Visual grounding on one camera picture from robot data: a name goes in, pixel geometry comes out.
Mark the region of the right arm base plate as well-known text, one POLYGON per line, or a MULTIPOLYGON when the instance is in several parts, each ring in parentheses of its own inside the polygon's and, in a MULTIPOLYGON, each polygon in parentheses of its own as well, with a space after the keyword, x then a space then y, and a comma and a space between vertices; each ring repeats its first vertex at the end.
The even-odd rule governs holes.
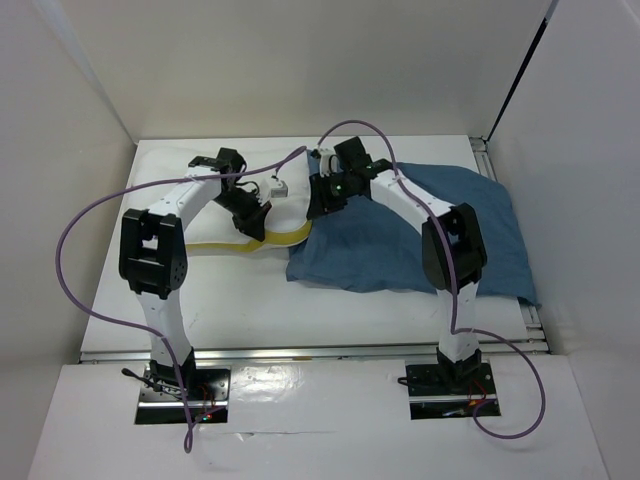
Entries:
POLYGON ((487 362, 459 385, 449 385, 437 364, 410 364, 397 382, 407 389, 412 420, 472 418, 501 415, 493 372, 487 362))

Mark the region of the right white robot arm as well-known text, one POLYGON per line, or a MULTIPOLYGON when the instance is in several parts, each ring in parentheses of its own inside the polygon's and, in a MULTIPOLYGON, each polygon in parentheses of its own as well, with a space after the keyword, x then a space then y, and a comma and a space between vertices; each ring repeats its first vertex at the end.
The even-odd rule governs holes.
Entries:
POLYGON ((409 180, 393 158, 374 160, 358 137, 329 149, 316 146, 310 158, 317 162, 307 211, 314 226, 350 200, 366 199, 420 234, 422 269, 444 310, 436 379, 444 390, 460 391, 481 366, 475 300, 487 252, 474 208, 437 198, 409 180))

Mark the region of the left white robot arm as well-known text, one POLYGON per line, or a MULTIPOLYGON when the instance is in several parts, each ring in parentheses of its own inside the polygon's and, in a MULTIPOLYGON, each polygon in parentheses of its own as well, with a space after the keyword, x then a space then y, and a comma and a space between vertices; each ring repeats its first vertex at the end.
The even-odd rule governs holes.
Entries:
POLYGON ((179 289, 188 271, 185 230, 214 202, 231 213, 233 226, 251 239, 266 238, 271 203, 237 184, 247 163, 234 149, 197 156, 185 181, 145 209, 128 209, 121 221, 119 274, 139 300, 146 324, 161 333, 152 341, 151 381, 176 399, 196 390, 194 349, 187 338, 179 289))

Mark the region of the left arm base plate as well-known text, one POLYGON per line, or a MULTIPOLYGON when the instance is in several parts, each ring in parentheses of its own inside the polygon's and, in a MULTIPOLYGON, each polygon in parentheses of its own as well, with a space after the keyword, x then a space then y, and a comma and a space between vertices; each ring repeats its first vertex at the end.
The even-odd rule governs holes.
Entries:
MULTIPOLYGON (((146 366, 135 375, 139 390, 134 423, 136 425, 185 424, 186 417, 180 389, 164 381, 155 382, 146 366)), ((188 387, 189 412, 199 423, 226 423, 228 420, 231 370, 229 368, 197 369, 188 387)))

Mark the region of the white pillow with yellow edge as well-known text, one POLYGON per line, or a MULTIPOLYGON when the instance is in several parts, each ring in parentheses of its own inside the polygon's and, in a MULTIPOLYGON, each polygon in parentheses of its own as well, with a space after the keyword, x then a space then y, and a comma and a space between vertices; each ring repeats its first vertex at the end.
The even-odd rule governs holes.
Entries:
MULTIPOLYGON (((283 160, 300 143, 282 143, 271 140, 250 139, 211 144, 194 143, 179 146, 168 143, 145 153, 137 153, 130 184, 137 186, 156 180, 178 178, 187 173, 188 163, 197 156, 212 157, 221 148, 235 149, 247 162, 249 170, 259 169, 283 160)), ((185 231, 189 250, 225 249, 249 253, 261 248, 285 248, 303 242, 309 235, 311 223, 306 214, 310 200, 310 170, 305 153, 288 162, 277 173, 287 186, 287 195, 271 201, 272 207, 265 219, 266 238, 263 243, 239 232, 231 213, 210 202, 192 220, 185 231)))

